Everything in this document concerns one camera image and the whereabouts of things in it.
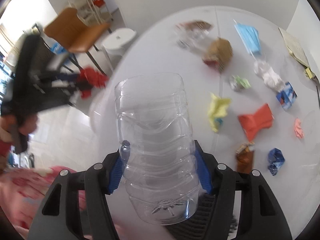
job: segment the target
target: pink fabric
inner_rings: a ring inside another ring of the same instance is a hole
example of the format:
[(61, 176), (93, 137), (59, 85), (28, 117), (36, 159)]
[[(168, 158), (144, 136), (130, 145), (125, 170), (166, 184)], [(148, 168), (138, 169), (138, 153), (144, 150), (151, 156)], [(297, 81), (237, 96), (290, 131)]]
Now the pink fabric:
[[(12, 169), (0, 176), (0, 206), (14, 226), (30, 228), (44, 195), (63, 169), (68, 168)], [(79, 206), (86, 208), (84, 191), (79, 192)]]

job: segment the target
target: blue snack wrapper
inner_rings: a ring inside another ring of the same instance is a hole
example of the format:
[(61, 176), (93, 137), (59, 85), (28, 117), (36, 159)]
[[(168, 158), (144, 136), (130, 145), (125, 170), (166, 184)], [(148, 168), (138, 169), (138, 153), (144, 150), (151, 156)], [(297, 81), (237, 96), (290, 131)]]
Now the blue snack wrapper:
[(277, 94), (276, 97), (280, 102), (282, 108), (284, 110), (288, 110), (292, 106), (292, 104), (296, 101), (297, 94), (293, 90), (292, 85), (289, 82), (287, 82), (285, 84), (284, 89), (279, 94)]
[(268, 170), (271, 172), (272, 176), (275, 176), (278, 173), (279, 169), (284, 164), (284, 162), (285, 162), (285, 159), (283, 157), (282, 152), (279, 149), (274, 148), (269, 152)]

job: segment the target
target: crumpled pink paper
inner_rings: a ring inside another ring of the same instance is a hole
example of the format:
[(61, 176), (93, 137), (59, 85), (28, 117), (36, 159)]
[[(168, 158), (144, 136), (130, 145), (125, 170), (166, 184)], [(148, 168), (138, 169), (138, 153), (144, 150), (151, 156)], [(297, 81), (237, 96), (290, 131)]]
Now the crumpled pink paper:
[(296, 118), (296, 120), (294, 121), (294, 133), (300, 139), (304, 137), (304, 133), (301, 128), (301, 121), (298, 118)]

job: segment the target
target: white stool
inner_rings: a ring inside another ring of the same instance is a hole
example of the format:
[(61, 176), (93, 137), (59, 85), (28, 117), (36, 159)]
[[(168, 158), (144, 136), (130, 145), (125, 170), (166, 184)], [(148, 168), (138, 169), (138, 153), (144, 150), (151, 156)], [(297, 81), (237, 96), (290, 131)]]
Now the white stool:
[(107, 58), (110, 57), (108, 54), (123, 56), (126, 50), (132, 44), (137, 32), (129, 28), (119, 28), (113, 33), (108, 35), (101, 43), (101, 48), (105, 52)]

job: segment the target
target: plastic bottle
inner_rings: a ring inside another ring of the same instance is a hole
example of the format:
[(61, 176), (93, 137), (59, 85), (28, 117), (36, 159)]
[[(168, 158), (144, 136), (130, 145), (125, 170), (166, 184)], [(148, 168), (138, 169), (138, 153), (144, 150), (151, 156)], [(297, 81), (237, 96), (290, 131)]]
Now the plastic bottle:
[(138, 216), (161, 225), (192, 216), (199, 179), (182, 78), (129, 78), (115, 87), (115, 104), (125, 187)]

